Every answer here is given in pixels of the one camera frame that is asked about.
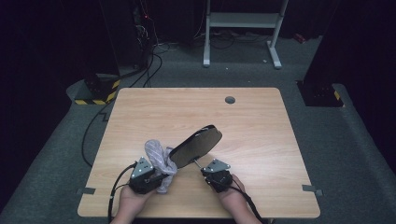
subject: table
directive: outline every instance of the table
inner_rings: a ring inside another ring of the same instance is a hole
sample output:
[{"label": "table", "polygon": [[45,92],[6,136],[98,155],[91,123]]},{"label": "table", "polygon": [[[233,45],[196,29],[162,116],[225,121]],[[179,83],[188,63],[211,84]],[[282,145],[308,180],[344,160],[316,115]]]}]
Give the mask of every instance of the table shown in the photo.
[{"label": "table", "polygon": [[[233,97],[233,104],[226,103]],[[231,165],[262,217],[318,217],[319,208],[281,94],[275,88],[121,89],[94,161],[78,213],[106,217],[111,188],[128,165],[148,158],[144,145],[158,139],[176,147],[214,124],[222,139],[199,162]],[[128,181],[131,172],[120,184]],[[118,209],[118,194],[113,214]],[[195,164],[180,169],[166,195],[148,200],[140,217],[230,217]]]},{"label": "table", "polygon": [[279,35],[280,27],[285,17],[286,7],[289,0],[282,0],[279,13],[230,13],[211,12],[210,0],[206,6],[206,28],[204,46],[204,67],[210,66],[210,27],[249,27],[249,28],[272,28],[272,39],[267,41],[267,47],[273,59],[275,69],[281,69],[282,64],[277,56],[275,44]]}]

